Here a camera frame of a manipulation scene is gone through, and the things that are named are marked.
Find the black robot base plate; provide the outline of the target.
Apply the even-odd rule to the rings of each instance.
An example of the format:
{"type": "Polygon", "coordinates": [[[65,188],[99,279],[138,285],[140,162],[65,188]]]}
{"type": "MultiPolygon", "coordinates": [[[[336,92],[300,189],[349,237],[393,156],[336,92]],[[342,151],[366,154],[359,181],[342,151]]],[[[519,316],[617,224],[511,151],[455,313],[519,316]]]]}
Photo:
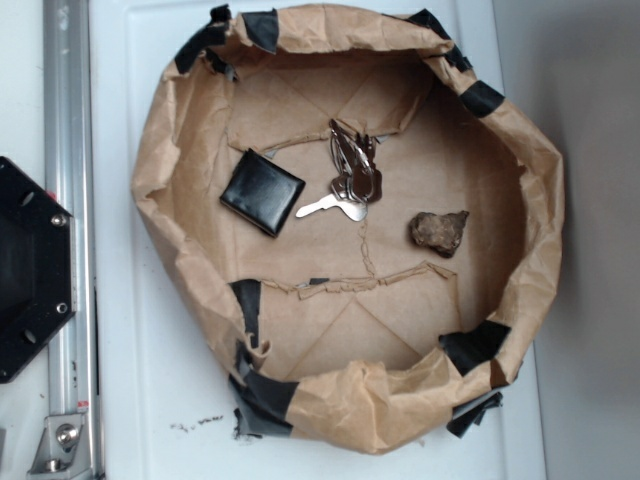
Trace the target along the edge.
{"type": "Polygon", "coordinates": [[[1,159],[1,382],[12,382],[74,314],[73,217],[1,159]]]}

